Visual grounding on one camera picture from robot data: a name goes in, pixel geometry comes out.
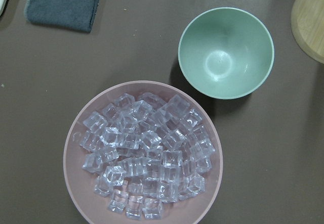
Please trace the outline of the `grey folded cloth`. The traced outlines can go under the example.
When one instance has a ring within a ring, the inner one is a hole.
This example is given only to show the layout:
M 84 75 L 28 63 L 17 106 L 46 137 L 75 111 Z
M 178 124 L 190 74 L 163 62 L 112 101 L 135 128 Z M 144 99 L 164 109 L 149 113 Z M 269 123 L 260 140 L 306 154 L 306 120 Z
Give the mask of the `grey folded cloth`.
M 24 15 L 28 22 L 89 33 L 99 0 L 27 0 Z

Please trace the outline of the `wooden cup stand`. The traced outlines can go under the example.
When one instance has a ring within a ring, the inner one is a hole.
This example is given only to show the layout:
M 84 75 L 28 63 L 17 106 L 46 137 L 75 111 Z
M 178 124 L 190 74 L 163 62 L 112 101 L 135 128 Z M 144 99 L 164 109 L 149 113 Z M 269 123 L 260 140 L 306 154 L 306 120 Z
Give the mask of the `wooden cup stand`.
M 298 46 L 323 63 L 323 0 L 295 0 L 291 29 Z

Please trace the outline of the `empty green bowl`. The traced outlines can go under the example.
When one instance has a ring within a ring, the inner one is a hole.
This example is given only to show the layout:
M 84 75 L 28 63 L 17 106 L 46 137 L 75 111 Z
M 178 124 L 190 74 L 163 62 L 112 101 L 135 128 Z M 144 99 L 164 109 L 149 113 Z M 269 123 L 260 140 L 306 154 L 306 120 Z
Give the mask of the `empty green bowl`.
M 238 8 L 219 7 L 184 29 L 178 62 L 189 84 L 215 99 L 232 100 L 258 89 L 274 64 L 274 43 L 264 23 Z

